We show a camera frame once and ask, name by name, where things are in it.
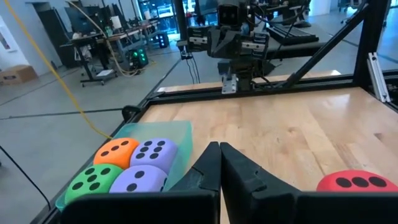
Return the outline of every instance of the wooden table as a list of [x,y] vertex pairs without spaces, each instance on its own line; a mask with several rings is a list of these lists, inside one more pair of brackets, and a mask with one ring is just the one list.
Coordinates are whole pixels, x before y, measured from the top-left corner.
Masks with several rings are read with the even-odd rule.
[[[112,36],[108,37],[108,40],[110,42],[121,40],[123,38],[126,38],[127,36],[129,37],[131,35],[138,34],[140,31],[141,31],[140,29],[137,29],[137,30],[129,31],[127,34],[125,34],[125,33],[123,33],[123,34],[113,34]],[[99,39],[99,40],[97,40],[97,42],[98,43],[103,43],[104,39]]]
[[[323,176],[346,169],[375,172],[398,184],[398,114],[361,88],[156,105],[140,122],[178,120],[192,122],[192,163],[210,141],[226,141],[300,190],[315,190]],[[224,202],[221,222],[228,223]]]
[[[331,70],[326,72],[309,72],[303,78],[315,78],[315,77],[330,77],[334,75],[341,75],[341,73],[337,70]],[[284,81],[290,75],[277,75],[267,77],[270,82]],[[254,81],[256,83],[264,83],[265,81],[261,78],[255,78]],[[193,84],[193,85],[184,85],[184,86],[168,86],[168,87],[160,87],[157,91],[165,91],[165,92],[173,92],[173,91],[182,91],[182,90],[199,90],[202,88],[214,88],[214,87],[222,87],[221,82],[214,83],[201,83],[201,84]]]

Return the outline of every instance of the office chair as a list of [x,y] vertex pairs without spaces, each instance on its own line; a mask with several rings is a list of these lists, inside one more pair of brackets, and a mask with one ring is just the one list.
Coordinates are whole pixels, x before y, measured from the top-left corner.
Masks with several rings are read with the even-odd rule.
[[[359,9],[359,8],[363,7],[363,5],[364,5],[364,1],[362,1],[362,0],[356,0],[356,1],[355,0],[351,0],[351,2],[349,4],[349,6],[352,7],[353,9]],[[344,24],[344,22],[345,23],[349,22],[351,20],[351,18],[354,15],[356,15],[357,13],[358,13],[358,10],[352,16],[350,16],[350,17],[348,17],[346,19],[343,19],[340,23]]]

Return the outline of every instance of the plastic bin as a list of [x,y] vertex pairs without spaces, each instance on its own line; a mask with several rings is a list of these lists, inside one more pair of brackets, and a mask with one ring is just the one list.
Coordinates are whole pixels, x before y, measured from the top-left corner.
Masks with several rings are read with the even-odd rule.
[[[114,139],[117,138],[134,138],[139,142],[152,138],[167,138],[178,146],[178,152],[163,191],[169,190],[174,186],[184,176],[188,168],[193,149],[192,126],[189,121],[126,124],[115,135]],[[55,202],[55,206],[60,211],[65,208],[64,200],[65,192]]]

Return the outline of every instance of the table leg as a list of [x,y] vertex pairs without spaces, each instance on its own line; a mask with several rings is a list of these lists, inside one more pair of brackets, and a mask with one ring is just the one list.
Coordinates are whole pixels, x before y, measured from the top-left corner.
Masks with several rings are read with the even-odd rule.
[[144,29],[144,35],[145,35],[145,39],[147,40],[148,50],[152,50],[152,43],[149,38],[148,28]]
[[103,50],[104,50],[103,45],[97,44],[95,42],[94,46],[97,49],[98,58],[101,62],[102,67],[104,68],[104,70],[107,70],[109,60],[108,60],[108,56],[106,54],[104,54],[104,52],[103,52]]
[[87,73],[88,78],[89,78],[90,80],[92,80],[92,79],[93,79],[93,74],[91,73],[90,69],[89,69],[88,66],[87,66],[87,62],[86,62],[86,60],[85,60],[85,58],[84,58],[84,56],[83,56],[83,53],[82,53],[81,50],[80,50],[80,46],[77,46],[77,45],[76,45],[75,48],[76,48],[76,50],[77,50],[77,53],[79,54],[80,62],[81,62],[81,64],[83,65],[83,67],[85,68],[85,70],[86,70],[86,73]]

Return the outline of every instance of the black metal frame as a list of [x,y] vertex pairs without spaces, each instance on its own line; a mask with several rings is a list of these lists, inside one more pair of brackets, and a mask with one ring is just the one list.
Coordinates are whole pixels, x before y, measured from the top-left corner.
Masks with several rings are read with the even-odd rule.
[[[183,8],[181,0],[175,0],[175,9],[177,15],[183,15]],[[387,0],[368,0],[368,5],[364,7],[364,11],[359,12],[355,18],[339,31],[324,47],[322,47],[296,74],[293,74],[286,82],[273,82],[274,86],[282,86],[282,88],[270,89],[266,83],[258,84],[258,89],[253,91],[242,91],[235,94],[224,95],[221,94],[221,87],[219,88],[205,88],[199,90],[185,90],[174,92],[157,92],[159,85],[164,81],[171,70],[180,62],[180,60],[172,67],[168,74],[166,74],[149,94],[137,105],[127,106],[122,110],[124,121],[115,129],[111,136],[114,136],[126,123],[136,123],[142,118],[146,111],[153,105],[184,103],[189,101],[204,101],[217,100],[225,98],[239,98],[247,96],[261,96],[274,95],[283,93],[296,93],[303,91],[318,91],[318,90],[332,90],[337,88],[351,88],[361,87],[370,95],[372,93],[372,83],[368,67],[366,64],[369,52],[377,52],[377,45],[379,43],[380,33],[382,29],[382,17],[376,15],[384,15],[386,11]],[[364,21],[361,40],[358,47],[358,56],[355,66],[354,74],[338,75],[334,77],[322,78],[306,78],[301,79],[317,62],[319,62],[336,44],[343,40],[343,38],[353,30],[361,21]],[[181,19],[181,24],[185,23],[185,18]],[[182,31],[181,38],[186,39],[186,26],[180,26]],[[398,80],[398,70],[391,70],[384,72],[386,82],[396,82]],[[388,107],[398,113],[398,106],[392,103],[386,103]],[[85,169],[93,160],[94,154],[87,160],[87,162],[74,175],[78,175]],[[52,209],[48,211],[44,207],[31,223],[58,223],[60,212],[54,206],[56,199],[68,187],[70,181],[54,196],[51,200]]]

